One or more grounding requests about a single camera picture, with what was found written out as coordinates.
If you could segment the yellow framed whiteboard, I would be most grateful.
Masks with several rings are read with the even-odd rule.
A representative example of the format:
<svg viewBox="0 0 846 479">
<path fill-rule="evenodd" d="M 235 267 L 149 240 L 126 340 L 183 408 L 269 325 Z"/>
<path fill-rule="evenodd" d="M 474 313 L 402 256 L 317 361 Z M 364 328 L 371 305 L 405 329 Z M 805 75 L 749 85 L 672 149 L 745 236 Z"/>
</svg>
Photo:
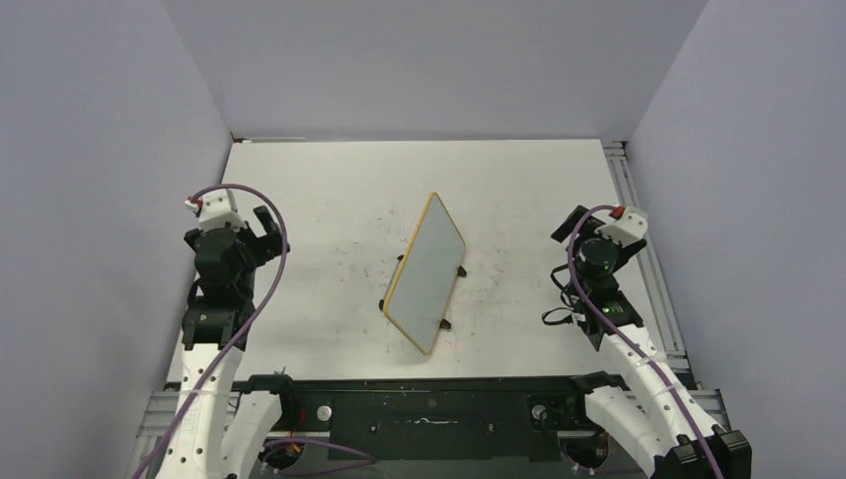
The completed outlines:
<svg viewBox="0 0 846 479">
<path fill-rule="evenodd" d="M 397 257 L 379 309 L 423 355 L 446 319 L 456 280 L 467 275 L 466 242 L 442 198 L 429 195 L 405 252 Z"/>
</svg>

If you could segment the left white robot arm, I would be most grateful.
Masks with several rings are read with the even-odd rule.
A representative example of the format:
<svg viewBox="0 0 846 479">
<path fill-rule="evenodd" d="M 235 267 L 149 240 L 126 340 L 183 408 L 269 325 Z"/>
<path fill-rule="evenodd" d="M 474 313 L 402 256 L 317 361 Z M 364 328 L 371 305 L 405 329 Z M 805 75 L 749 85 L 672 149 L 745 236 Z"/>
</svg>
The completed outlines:
<svg viewBox="0 0 846 479">
<path fill-rule="evenodd" d="M 162 439 L 160 478 L 246 478 L 270 428 L 289 427 L 295 399 L 281 391 L 249 392 L 233 419 L 229 396 L 247 335 L 269 299 L 254 300 L 255 273 L 290 246 L 275 207 L 253 211 L 264 229 L 257 236 L 238 213 L 201 215 L 185 235 L 197 277 L 183 318 L 182 383 L 177 413 Z"/>
</svg>

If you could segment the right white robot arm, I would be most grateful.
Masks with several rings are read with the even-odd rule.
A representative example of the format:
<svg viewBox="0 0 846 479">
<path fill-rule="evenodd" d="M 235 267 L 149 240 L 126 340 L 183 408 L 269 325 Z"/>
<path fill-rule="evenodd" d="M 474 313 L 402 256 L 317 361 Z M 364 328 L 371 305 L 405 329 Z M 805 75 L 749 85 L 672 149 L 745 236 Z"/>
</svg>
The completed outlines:
<svg viewBox="0 0 846 479">
<path fill-rule="evenodd" d="M 567 253 L 551 272 L 569 275 L 553 281 L 567 312 L 561 322 L 577 326 L 619 372 L 578 377 L 566 417 L 598 426 L 649 478 L 748 478 L 748 440 L 720 425 L 680 382 L 616 279 L 646 247 L 647 227 L 635 207 L 577 206 L 551 235 Z"/>
</svg>

